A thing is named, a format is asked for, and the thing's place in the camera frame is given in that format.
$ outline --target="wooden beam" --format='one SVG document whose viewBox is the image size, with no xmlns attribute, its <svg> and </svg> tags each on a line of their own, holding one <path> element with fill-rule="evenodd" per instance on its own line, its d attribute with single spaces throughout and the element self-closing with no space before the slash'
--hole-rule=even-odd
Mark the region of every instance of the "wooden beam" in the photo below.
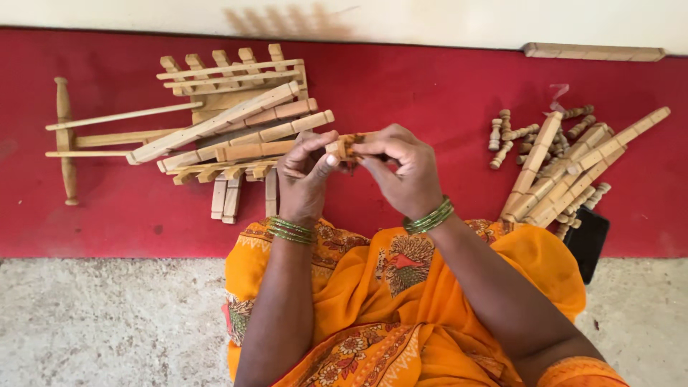
<svg viewBox="0 0 688 387">
<path fill-rule="evenodd" d="M 149 116 L 151 114 L 176 112 L 177 110 L 191 109 L 192 107 L 199 107 L 201 105 L 203 105 L 202 102 L 183 103 L 181 105 L 172 105 L 172 106 L 165 106 L 165 107 L 156 107 L 154 109 L 138 110 L 137 112 L 120 113 L 120 114 L 113 114 L 111 116 L 87 118 L 85 120 L 77 120 L 77 121 L 70 121 L 70 122 L 65 122 L 65 123 L 57 123 L 57 124 L 53 124 L 53 125 L 48 125 L 45 128 L 46 128 L 46 130 L 57 130 L 57 129 L 65 129 L 68 127 L 93 125 L 93 124 L 97 124 L 97 123 L 106 123 L 109 121 L 123 120 L 126 118 Z"/>
</svg>

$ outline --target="black mobile phone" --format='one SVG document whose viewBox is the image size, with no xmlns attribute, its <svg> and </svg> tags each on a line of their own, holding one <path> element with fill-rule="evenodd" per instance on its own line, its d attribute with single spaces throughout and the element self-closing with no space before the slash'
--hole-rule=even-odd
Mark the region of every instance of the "black mobile phone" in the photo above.
<svg viewBox="0 0 688 387">
<path fill-rule="evenodd" d="M 610 223 L 584 206 L 578 209 L 577 217 L 581 220 L 581 226 L 578 229 L 568 229 L 563 243 L 576 258 L 583 283 L 588 285 L 602 253 Z"/>
</svg>

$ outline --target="pile of wooden pieces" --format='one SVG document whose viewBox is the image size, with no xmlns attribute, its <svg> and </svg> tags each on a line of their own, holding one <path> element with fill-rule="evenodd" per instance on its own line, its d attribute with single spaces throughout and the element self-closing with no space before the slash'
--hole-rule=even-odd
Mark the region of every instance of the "pile of wooden pieces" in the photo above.
<svg viewBox="0 0 688 387">
<path fill-rule="evenodd" d="M 46 129 L 57 134 L 58 149 L 46 156 L 60 157 L 67 204 L 76 205 L 76 171 L 73 157 L 124 156 L 129 164 L 157 162 L 161 172 L 173 175 L 175 185 L 192 180 L 214 182 L 211 218 L 236 222 L 242 176 L 246 181 L 265 181 L 266 215 L 277 214 L 277 175 L 273 167 L 280 155 L 294 145 L 299 132 L 331 123 L 331 110 L 318 112 L 308 98 L 302 59 L 285 60 L 279 44 L 268 46 L 271 61 L 258 62 L 250 48 L 239 49 L 241 63 L 230 62 L 223 50 L 213 51 L 217 67 L 206 68 L 197 54 L 186 55 L 190 70 L 182 70 L 171 56 L 160 64 L 172 80 L 163 86 L 191 102 L 114 116 L 71 121 L 67 81 L 57 78 L 58 123 Z M 76 137 L 71 128 L 123 118 L 191 109 L 192 125 L 147 132 Z M 139 143 L 129 151 L 81 151 L 84 147 Z M 196 149 L 177 149 L 195 143 Z"/>
<path fill-rule="evenodd" d="M 596 123 L 591 105 L 551 112 L 542 126 L 532 124 L 511 130 L 511 112 L 504 109 L 492 120 L 488 149 L 498 149 L 490 166 L 498 169 L 513 140 L 523 138 L 517 163 L 522 164 L 514 187 L 502 209 L 500 218 L 510 222 L 525 222 L 547 227 L 553 220 L 560 223 L 557 236 L 564 238 L 570 227 L 578 228 L 576 213 L 581 205 L 594 208 L 601 196 L 611 189 L 592 183 L 621 157 L 627 144 L 667 118 L 671 111 L 662 107 L 646 115 L 618 134 L 606 123 Z M 580 123 L 563 132 L 561 121 L 584 116 Z M 576 140 L 569 145 L 567 138 Z"/>
</svg>

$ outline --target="concrete floor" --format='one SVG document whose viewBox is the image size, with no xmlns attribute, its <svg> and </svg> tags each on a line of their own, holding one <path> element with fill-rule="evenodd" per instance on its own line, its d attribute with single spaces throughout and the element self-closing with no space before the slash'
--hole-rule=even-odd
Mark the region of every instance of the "concrete floor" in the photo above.
<svg viewBox="0 0 688 387">
<path fill-rule="evenodd" d="M 577 326 L 633 387 L 688 379 L 686 260 L 602 260 Z M 0 386 L 224 386 L 224 260 L 0 260 Z"/>
</svg>

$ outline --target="red carpet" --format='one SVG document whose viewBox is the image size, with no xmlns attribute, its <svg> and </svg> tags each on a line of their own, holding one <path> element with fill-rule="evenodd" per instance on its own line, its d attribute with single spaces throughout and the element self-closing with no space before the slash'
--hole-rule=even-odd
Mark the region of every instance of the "red carpet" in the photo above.
<svg viewBox="0 0 688 387">
<path fill-rule="evenodd" d="M 158 61 L 211 51 L 236 55 L 250 46 L 268 60 L 267 42 L 133 34 L 0 30 L 5 57 L 0 94 L 0 256 L 3 257 L 224 257 L 249 222 L 264 215 L 262 183 L 244 185 L 240 223 L 210 219 L 211 184 L 176 187 L 154 163 L 83 158 L 78 207 L 64 205 L 60 162 L 46 158 L 55 135 L 55 76 L 69 80 L 74 119 L 182 103 L 155 74 Z M 620 63 L 531 59 L 521 52 L 390 45 L 283 43 L 287 59 L 303 58 L 311 96 L 332 109 L 340 133 L 370 132 L 397 122 L 435 147 L 444 192 L 466 219 L 496 219 L 516 179 L 516 151 L 493 171 L 487 151 L 490 120 L 510 108 L 514 129 L 541 123 L 549 85 L 569 83 L 565 107 L 586 103 L 621 130 L 651 111 L 671 116 L 630 144 L 602 180 L 612 185 L 595 211 L 611 220 L 603 254 L 688 256 L 684 166 L 688 144 L 688 59 Z M 174 112 L 79 127 L 106 134 L 188 125 Z M 112 149 L 132 149 L 132 145 Z M 371 236 L 401 216 L 360 169 L 335 176 L 325 217 Z"/>
</svg>

